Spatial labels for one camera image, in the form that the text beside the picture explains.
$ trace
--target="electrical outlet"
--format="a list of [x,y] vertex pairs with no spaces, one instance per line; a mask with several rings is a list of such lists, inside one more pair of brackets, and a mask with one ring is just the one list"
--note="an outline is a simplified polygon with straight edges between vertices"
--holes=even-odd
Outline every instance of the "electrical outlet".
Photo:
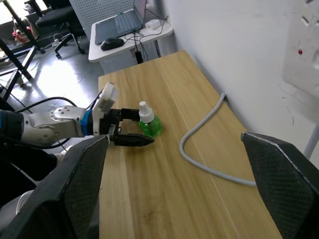
[[296,0],[283,78],[298,89],[319,97],[319,0]]

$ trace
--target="pegboard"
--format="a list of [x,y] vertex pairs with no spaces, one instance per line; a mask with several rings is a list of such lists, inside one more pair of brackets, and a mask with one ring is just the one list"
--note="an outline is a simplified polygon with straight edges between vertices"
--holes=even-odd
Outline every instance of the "pegboard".
[[133,9],[134,0],[70,0],[70,3],[90,39],[92,24]]
[[[157,59],[159,57],[157,49],[155,47],[155,43],[147,43],[143,44],[145,51],[149,57],[149,60]],[[143,55],[143,49],[141,45],[138,45],[138,50],[142,53],[142,57],[144,62],[147,61],[146,54]],[[114,71],[119,71],[127,67],[131,67],[137,65],[136,57],[135,57],[135,49],[128,50],[119,55],[113,56],[106,60],[100,61],[104,74],[109,74]]]

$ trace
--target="white cable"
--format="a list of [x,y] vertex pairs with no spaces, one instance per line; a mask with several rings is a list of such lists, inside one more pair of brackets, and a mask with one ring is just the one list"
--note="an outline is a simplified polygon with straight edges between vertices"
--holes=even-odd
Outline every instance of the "white cable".
[[203,126],[203,124],[205,124],[210,117],[212,117],[213,114],[216,113],[216,111],[219,109],[219,107],[221,106],[221,104],[223,103],[223,100],[225,98],[225,93],[222,93],[221,96],[220,96],[220,99],[217,103],[217,105],[215,106],[215,108],[198,124],[195,126],[195,128],[193,128],[191,131],[189,131],[187,134],[185,134],[185,136],[181,139],[180,143],[179,143],[179,151],[180,153],[182,154],[182,156],[188,161],[190,162],[192,165],[208,172],[208,173],[211,173],[217,177],[220,177],[220,178],[223,178],[223,179],[226,179],[226,180],[229,180],[229,181],[232,181],[234,183],[239,183],[239,184],[244,184],[244,185],[247,185],[247,186],[253,186],[255,187],[256,186],[256,183],[253,182],[253,181],[248,181],[248,180],[245,180],[245,179],[241,179],[241,178],[236,178],[236,177],[233,177],[233,176],[229,176],[227,174],[224,174],[222,172],[219,172],[217,170],[214,170],[212,168],[209,168],[201,163],[198,163],[197,161],[195,161],[194,159],[190,158],[185,152],[184,152],[184,143],[185,141],[188,139],[188,137],[190,137],[193,133],[195,133],[200,127]]
[[319,141],[319,125],[317,124],[304,151],[304,156],[308,160],[310,160],[311,155],[313,154],[318,141]]

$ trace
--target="wooden tabletop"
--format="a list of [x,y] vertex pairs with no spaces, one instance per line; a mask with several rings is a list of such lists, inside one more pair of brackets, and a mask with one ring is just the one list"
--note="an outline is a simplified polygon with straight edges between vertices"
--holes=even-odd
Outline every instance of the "wooden tabletop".
[[[102,239],[281,238],[256,188],[226,181],[188,163],[181,138],[216,105],[220,95],[185,51],[100,77],[100,89],[119,89],[114,108],[146,101],[164,130],[141,148],[109,146],[100,191]],[[141,132],[135,122],[124,131]],[[223,103],[185,144],[195,160],[254,180],[240,134]]]

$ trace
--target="laptop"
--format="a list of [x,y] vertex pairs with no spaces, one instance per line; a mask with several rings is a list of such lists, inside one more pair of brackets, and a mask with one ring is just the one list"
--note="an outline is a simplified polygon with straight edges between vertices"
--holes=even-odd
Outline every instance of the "laptop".
[[134,0],[133,9],[95,25],[95,44],[107,38],[120,37],[143,28],[147,0]]

